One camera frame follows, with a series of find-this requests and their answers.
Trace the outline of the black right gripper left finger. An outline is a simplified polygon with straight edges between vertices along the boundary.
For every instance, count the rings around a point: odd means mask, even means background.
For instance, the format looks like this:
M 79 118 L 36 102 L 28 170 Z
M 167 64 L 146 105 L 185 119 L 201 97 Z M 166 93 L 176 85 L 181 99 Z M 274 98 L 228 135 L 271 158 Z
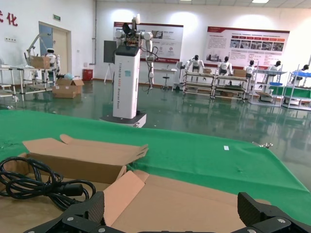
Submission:
M 59 217 L 33 227 L 27 233 L 113 233 L 104 219 L 104 192 L 71 205 Z

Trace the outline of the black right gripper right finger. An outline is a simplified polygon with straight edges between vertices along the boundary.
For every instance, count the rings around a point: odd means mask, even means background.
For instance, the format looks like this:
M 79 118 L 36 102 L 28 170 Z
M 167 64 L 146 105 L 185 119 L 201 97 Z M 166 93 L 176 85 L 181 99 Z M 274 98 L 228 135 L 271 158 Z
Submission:
M 237 233 L 310 233 L 311 227 L 278 207 L 260 203 L 246 192 L 238 194 L 238 214 L 245 227 Z

